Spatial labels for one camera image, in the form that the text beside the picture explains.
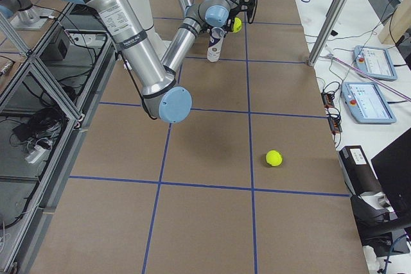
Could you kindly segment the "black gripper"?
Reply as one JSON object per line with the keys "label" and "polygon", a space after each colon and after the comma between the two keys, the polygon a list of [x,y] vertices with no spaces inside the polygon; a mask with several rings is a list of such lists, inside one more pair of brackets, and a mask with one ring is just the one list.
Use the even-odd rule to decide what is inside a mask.
{"label": "black gripper", "polygon": [[240,28],[240,19],[237,16],[229,16],[224,27],[226,32],[233,32],[234,29]]}

